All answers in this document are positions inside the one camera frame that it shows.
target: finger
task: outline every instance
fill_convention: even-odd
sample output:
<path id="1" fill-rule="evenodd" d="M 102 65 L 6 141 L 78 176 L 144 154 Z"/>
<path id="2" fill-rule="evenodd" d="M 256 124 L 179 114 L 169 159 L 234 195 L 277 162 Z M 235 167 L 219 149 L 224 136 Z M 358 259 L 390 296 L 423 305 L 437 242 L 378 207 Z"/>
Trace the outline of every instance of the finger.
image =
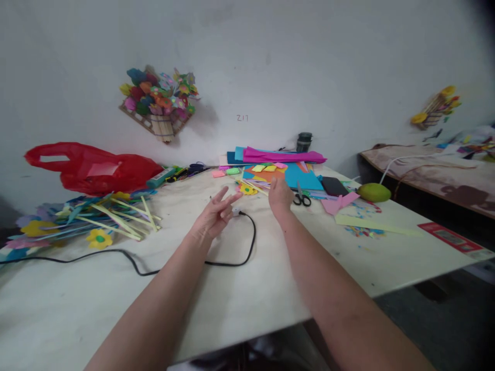
<path id="1" fill-rule="evenodd" d="M 232 212 L 232 205 L 229 205 L 220 213 L 220 218 L 224 219 L 231 212 Z"/>
<path id="2" fill-rule="evenodd" d="M 219 211 L 225 209 L 227 206 L 233 204 L 235 201 L 237 201 L 238 199 L 240 199 L 242 196 L 243 196 L 243 194 L 240 193 L 240 192 L 237 192 L 234 195 L 230 195 L 229 197 L 227 197 L 226 199 L 224 199 L 222 202 L 220 202 L 219 204 L 216 204 L 215 205 L 215 208 L 214 208 L 215 211 L 216 212 L 219 212 Z"/>
<path id="3" fill-rule="evenodd" d="M 218 204 L 223 199 L 223 196 L 225 196 L 225 193 L 227 193 L 227 191 L 228 191 L 228 187 L 225 186 L 220 190 L 219 193 L 217 193 L 217 195 L 211 200 L 211 202 L 214 204 Z"/>

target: power cord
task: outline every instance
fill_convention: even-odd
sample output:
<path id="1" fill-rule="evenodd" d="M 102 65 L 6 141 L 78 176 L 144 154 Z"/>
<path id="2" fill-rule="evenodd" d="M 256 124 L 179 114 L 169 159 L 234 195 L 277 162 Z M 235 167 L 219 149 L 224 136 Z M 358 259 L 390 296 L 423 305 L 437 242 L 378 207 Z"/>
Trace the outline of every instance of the power cord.
<path id="1" fill-rule="evenodd" d="M 253 218 L 251 218 L 246 213 L 244 213 L 242 211 L 239 211 L 239 215 L 245 215 L 245 216 L 247 216 L 251 220 L 251 222 L 253 223 L 253 239 L 251 240 L 251 246 L 249 248 L 249 253 L 247 255 L 246 260 L 244 260 L 242 263 L 239 263 L 239 264 L 216 263 L 216 262 L 209 262 L 209 261 L 205 261 L 205 264 L 213 265 L 213 266 L 239 267 L 239 266 L 245 265 L 249 261 L 249 258 L 251 257 L 251 253 L 253 252 L 254 241 L 256 240 L 256 224 L 254 223 Z M 0 264 L 19 263 L 19 262 L 26 261 L 26 260 L 47 260 L 47 261 L 52 261 L 52 262 L 55 262 L 55 263 L 67 264 L 67 263 L 73 263 L 75 261 L 78 261 L 78 260 L 81 260 L 81 259 L 90 257 L 92 255 L 103 254 L 104 252 L 120 252 L 120 253 L 124 254 L 124 256 L 133 265 L 134 270 L 136 271 L 136 273 L 139 276 L 141 276 L 141 277 L 152 276 L 152 275 L 157 274 L 160 271 L 160 270 L 157 270 L 157 271 L 145 272 L 145 273 L 140 272 L 139 271 L 139 268 L 138 268 L 138 265 L 136 264 L 136 261 L 131 256 L 131 254 L 128 251 L 122 250 L 122 249 L 107 249 L 107 250 L 96 251 L 96 252 L 92 252 L 90 254 L 86 254 L 86 255 L 83 255 L 83 256 L 81 256 L 79 258 L 75 258 L 75 259 L 72 259 L 72 260 L 59 260 L 59 259 L 47 258 L 47 257 L 26 257 L 26 258 L 13 259 L 13 260 L 9 260 L 9 261 L 0 262 Z"/>

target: smartphone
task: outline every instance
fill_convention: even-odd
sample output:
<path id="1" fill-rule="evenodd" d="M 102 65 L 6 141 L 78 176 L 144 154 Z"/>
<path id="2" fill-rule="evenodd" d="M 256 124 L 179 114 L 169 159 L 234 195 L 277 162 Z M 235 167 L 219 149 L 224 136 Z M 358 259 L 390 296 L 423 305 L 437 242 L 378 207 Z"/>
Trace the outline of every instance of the smartphone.
<path id="1" fill-rule="evenodd" d="M 323 177 L 321 181 L 323 189 L 330 196 L 345 196 L 349 194 L 348 190 L 342 185 L 337 178 Z"/>

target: pink paper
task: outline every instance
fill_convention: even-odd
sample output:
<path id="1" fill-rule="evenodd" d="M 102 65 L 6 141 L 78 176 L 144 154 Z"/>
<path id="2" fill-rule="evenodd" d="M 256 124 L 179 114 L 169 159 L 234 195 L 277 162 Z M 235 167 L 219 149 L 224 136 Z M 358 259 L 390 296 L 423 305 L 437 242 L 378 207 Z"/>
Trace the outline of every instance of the pink paper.
<path id="1" fill-rule="evenodd" d="M 248 147 L 244 150 L 244 162 L 254 162 L 254 163 L 263 163 L 263 162 L 300 162 L 300 161 L 309 161 L 315 163 L 323 163 L 327 159 L 324 158 L 321 154 L 315 151 L 307 152 L 307 153 L 299 153 L 299 154 L 280 154 L 280 153 L 272 153 L 272 152 L 262 152 L 254 149 L 252 147 Z"/>
<path id="2" fill-rule="evenodd" d="M 212 171 L 211 174 L 213 175 L 213 178 L 221 178 L 225 176 L 225 173 L 219 170 Z"/>
<path id="3" fill-rule="evenodd" d="M 356 192 L 351 192 L 351 193 L 345 195 L 342 198 L 342 206 L 341 207 L 343 207 L 343 208 L 346 207 L 348 204 L 350 204 L 352 201 L 354 201 L 357 198 L 359 198 L 359 195 Z"/>
<path id="4" fill-rule="evenodd" d="M 339 196 L 337 201 L 333 200 L 321 200 L 325 211 L 330 215 L 335 215 L 339 212 L 342 205 L 342 195 Z"/>

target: table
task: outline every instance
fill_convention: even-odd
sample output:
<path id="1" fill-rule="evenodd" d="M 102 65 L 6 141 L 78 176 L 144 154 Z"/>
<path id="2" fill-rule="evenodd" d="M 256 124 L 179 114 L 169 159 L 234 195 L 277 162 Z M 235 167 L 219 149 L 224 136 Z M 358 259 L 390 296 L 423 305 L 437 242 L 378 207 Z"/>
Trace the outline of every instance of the table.
<path id="1" fill-rule="evenodd" d="M 315 171 L 349 180 L 321 165 Z M 210 196 L 223 185 L 234 189 L 232 179 L 213 179 L 210 173 L 203 173 L 163 188 L 150 203 L 154 214 L 163 217 L 163 228 L 140 243 L 118 236 L 115 247 L 138 255 L 143 270 L 161 268 Z M 245 196 L 238 206 L 257 226 L 253 255 L 242 267 L 205 266 L 176 361 L 310 318 L 292 278 L 283 234 L 267 197 L 259 193 Z M 417 224 L 429 222 L 392 201 L 380 207 L 398 227 L 420 230 Z M 476 262 L 428 233 L 421 238 L 395 233 L 380 240 L 358 238 L 336 225 L 315 200 L 310 208 L 293 205 L 292 209 L 372 297 Z M 214 242 L 209 260 L 244 260 L 252 233 L 248 218 L 233 219 Z M 52 256 L 69 259 L 87 254 L 87 244 L 84 239 L 77 240 Z M 130 263 L 117 254 L 72 264 L 33 261 L 4 268 L 0 271 L 0 368 L 83 369 L 151 279 L 137 276 Z"/>

